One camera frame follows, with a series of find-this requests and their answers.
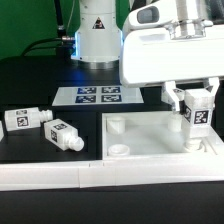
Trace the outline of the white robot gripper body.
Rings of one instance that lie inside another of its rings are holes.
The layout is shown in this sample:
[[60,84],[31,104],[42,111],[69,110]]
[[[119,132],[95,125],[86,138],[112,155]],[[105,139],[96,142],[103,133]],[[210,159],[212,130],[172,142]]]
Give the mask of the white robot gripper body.
[[164,28],[133,31],[123,44],[119,75],[125,87],[224,79],[224,25],[207,28],[205,37],[179,40]]

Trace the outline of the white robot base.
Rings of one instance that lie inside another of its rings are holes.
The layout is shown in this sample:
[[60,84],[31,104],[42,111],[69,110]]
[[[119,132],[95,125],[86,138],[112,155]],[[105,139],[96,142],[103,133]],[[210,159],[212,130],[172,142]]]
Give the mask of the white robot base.
[[80,27],[71,59],[88,69],[119,64],[122,32],[116,23],[116,0],[79,0]]

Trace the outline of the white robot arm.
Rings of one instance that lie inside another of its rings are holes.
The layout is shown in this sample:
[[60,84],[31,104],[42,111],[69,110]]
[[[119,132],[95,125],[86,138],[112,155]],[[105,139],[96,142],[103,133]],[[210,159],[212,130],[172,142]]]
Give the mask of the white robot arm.
[[128,15],[123,36],[122,85],[162,86],[176,111],[176,85],[202,82],[215,92],[224,79],[224,25],[210,20],[206,0],[150,2]]

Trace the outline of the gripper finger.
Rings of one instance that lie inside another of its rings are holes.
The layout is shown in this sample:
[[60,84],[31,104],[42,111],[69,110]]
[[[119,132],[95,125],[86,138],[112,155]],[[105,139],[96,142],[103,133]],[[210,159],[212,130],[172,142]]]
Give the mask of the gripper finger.
[[204,88],[208,90],[213,96],[216,95],[220,86],[220,80],[218,77],[207,78],[204,80]]
[[164,83],[163,100],[171,105],[173,112],[182,113],[184,91],[177,88],[174,81]]

